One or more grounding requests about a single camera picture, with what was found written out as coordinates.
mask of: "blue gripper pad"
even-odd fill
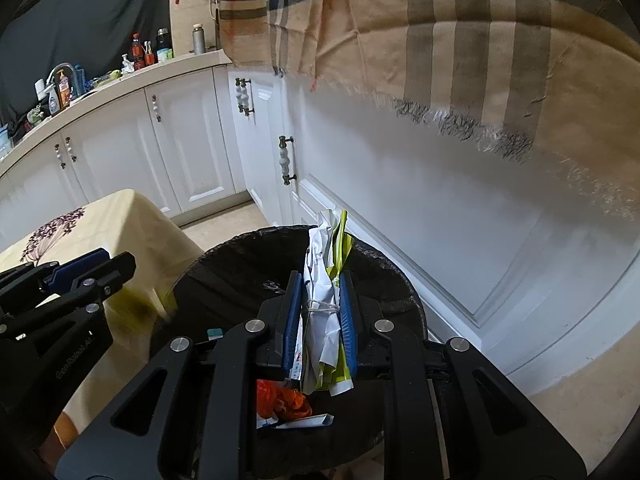
[[[83,254],[75,260],[56,267],[51,276],[46,279],[45,285],[47,285],[49,292],[52,294],[66,294],[69,292],[74,279],[103,264],[108,259],[109,253],[103,248]]]
[[[351,294],[353,285],[347,280],[345,274],[340,275],[340,329],[342,331],[342,344],[347,361],[347,368],[351,377],[355,377],[358,370],[358,333],[353,326],[351,313]]]
[[[289,305],[289,315],[287,316],[287,327],[282,341],[282,369],[289,372],[293,366],[293,359],[296,356],[296,341],[298,339],[298,320],[300,319],[300,308],[302,307],[302,274],[298,273],[294,282],[291,304]]]

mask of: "orange plastic bag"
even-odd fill
[[[275,413],[279,420],[288,421],[312,415],[306,395],[291,388],[279,388],[273,381],[258,379],[255,404],[262,418]]]

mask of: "countertop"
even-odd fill
[[[185,54],[184,56],[176,57],[164,63],[147,66],[131,75],[124,76],[101,86],[91,95],[76,101],[55,117],[47,118],[27,133],[21,142],[0,161],[0,177],[43,140],[46,140],[72,121],[110,101],[135,92],[145,86],[158,83],[164,79],[229,63],[231,63],[231,60],[225,55],[223,50],[215,50],[213,52],[207,52],[206,54],[200,54],[199,56]]]

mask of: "cabinet door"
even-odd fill
[[[56,146],[60,160],[56,158]],[[9,246],[49,220],[86,204],[63,149],[62,136],[55,134],[0,177],[3,243]]]
[[[134,189],[171,217],[180,213],[169,182],[145,91],[108,103],[62,130],[65,150],[89,202]]]
[[[211,69],[162,81],[145,92],[182,211],[234,194]]]
[[[216,99],[218,101],[218,113],[222,125],[222,136],[225,139],[226,158],[231,168],[231,178],[234,181],[236,193],[246,191],[242,161],[238,150],[238,136],[234,124],[234,113],[238,113],[235,95],[229,93],[229,72],[225,65],[213,67],[213,82],[216,85]]]
[[[237,77],[251,79],[247,91],[254,112],[249,117],[240,113],[236,104]],[[231,71],[229,89],[233,96],[231,106],[246,187],[267,221],[272,225],[282,225],[278,196],[278,184],[282,179],[278,176],[280,167],[273,155],[278,136],[282,135],[281,95],[277,80],[267,74]]]

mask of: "plaid scarf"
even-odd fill
[[[395,99],[399,114],[640,206],[640,34],[619,0],[221,0],[226,54]]]

